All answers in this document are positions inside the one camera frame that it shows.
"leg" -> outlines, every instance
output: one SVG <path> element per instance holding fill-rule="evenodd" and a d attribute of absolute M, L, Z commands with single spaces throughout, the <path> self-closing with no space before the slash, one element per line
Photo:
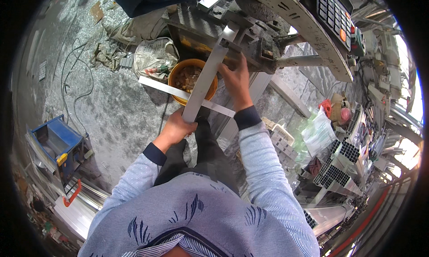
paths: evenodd
<path fill-rule="evenodd" d="M 219 147 L 212 131 L 210 131 L 210 124 L 204 117 L 197 118 L 196 122 L 198 122 L 195 131 L 198 157 L 195 172 L 206 174 L 214 181 L 219 180 L 238 194 L 237 183 L 228 159 Z"/>
<path fill-rule="evenodd" d="M 173 145 L 166 152 L 167 161 L 165 161 L 164 166 L 162 166 L 157 179 L 155 180 L 156 185 L 161 185 L 169 180 L 173 179 L 180 172 L 187 168 L 185 161 L 183 160 L 183 151 L 185 150 L 186 140 L 183 139 L 178 144 Z"/>

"person's left hand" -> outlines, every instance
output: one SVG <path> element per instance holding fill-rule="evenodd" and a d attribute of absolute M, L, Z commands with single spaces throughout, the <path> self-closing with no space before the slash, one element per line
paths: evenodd
<path fill-rule="evenodd" d="M 170 146 L 179 143 L 186 135 L 196 130 L 196 122 L 186 123 L 182 119 L 182 113 L 185 108 L 181 107 L 168 118 L 161 134 L 153 141 L 163 153 L 167 152 Z"/>

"concrete floor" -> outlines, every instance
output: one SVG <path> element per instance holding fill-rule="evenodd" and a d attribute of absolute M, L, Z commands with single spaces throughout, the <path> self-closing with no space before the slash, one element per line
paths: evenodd
<path fill-rule="evenodd" d="M 102 27 L 100 23 L 94 24 L 94 19 L 89 13 L 89 9 L 97 1 L 99 0 L 47 1 L 48 10 L 36 19 L 28 30 L 26 40 L 23 40 L 20 51 L 22 60 L 16 62 L 12 84 L 15 130 L 18 135 L 18 147 L 23 155 L 26 154 L 27 148 L 24 139 L 27 127 L 33 129 L 45 120 L 61 114 L 67 115 L 61 97 L 61 72 L 66 56 L 71 50 L 89 40 Z M 105 11 L 104 15 L 103 23 L 109 25 L 124 23 L 128 18 L 122 8 Z M 40 32 L 42 38 L 33 58 L 33 68 L 27 72 L 28 55 L 36 30 Z M 88 65 L 92 50 L 93 47 L 88 45 L 80 57 Z M 290 46 L 285 57 L 308 54 L 313 54 L 311 47 L 302 43 Z M 45 60 L 46 78 L 39 82 L 39 64 Z M 72 55 L 67 60 L 64 76 L 72 67 L 74 60 Z M 90 70 L 94 76 L 94 90 L 90 95 L 79 99 L 74 110 L 74 100 L 91 89 Z M 83 175 L 101 189 L 111 192 L 128 166 L 157 136 L 167 94 L 139 84 L 132 70 L 120 69 L 111 72 L 107 67 L 90 70 L 83 63 L 76 63 L 67 80 L 69 88 L 64 99 L 69 110 L 69 125 L 82 135 L 85 134 L 83 126 L 86 128 L 89 145 L 95 152 L 94 157 L 85 163 Z M 346 91 L 349 100 L 359 102 L 364 94 L 359 80 L 348 85 L 345 82 L 337 83 L 326 67 L 289 67 L 277 70 L 276 74 L 314 110 L 333 93 Z M 222 80 L 219 81 L 213 100 L 221 105 L 228 100 Z M 265 116 L 274 122 L 284 124 L 291 133 L 293 131 L 289 128 L 301 121 L 301 117 L 294 109 L 270 86 L 265 89 L 255 105 L 261 117 Z M 166 114 L 171 114 L 179 107 L 180 105 L 170 98 Z M 212 112 L 210 122 L 215 122 L 216 117 L 217 113 Z M 244 169 L 236 157 L 238 148 L 236 138 L 225 150 L 225 154 L 230 159 L 231 167 L 241 187 L 245 185 L 245 177 Z M 185 161 L 190 163 L 195 156 L 196 142 L 194 137 L 190 136 L 185 150 Z"/>

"red pipe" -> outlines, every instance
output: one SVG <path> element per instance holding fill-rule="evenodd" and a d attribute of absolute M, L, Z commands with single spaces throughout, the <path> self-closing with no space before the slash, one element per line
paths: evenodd
<path fill-rule="evenodd" d="M 336 248 L 333 252 L 331 252 L 331 254 L 329 254 L 330 257 L 334 257 L 343 249 L 345 249 L 348 245 L 350 245 L 355 240 L 355 238 L 363 231 L 363 229 L 366 228 L 372 217 L 374 217 L 375 213 L 377 213 L 377 211 L 380 209 L 381 205 L 383 204 L 383 201 L 386 199 L 389 189 L 390 187 L 387 187 L 384 190 L 383 194 L 381 194 L 380 199 L 377 201 L 372 211 L 369 213 L 368 217 L 362 222 L 362 224 L 356 229 L 356 231 L 354 231 L 353 234 L 351 234 L 350 237 L 346 239 L 346 241 L 344 241 L 340 246 L 338 246 L 338 248 Z"/>

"calculator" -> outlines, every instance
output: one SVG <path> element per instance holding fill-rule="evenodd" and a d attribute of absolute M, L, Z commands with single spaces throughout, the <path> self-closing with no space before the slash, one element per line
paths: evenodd
<path fill-rule="evenodd" d="M 344 5 L 339 0 L 317 0 L 317 7 L 318 20 L 350 52 L 351 36 L 355 28 Z"/>

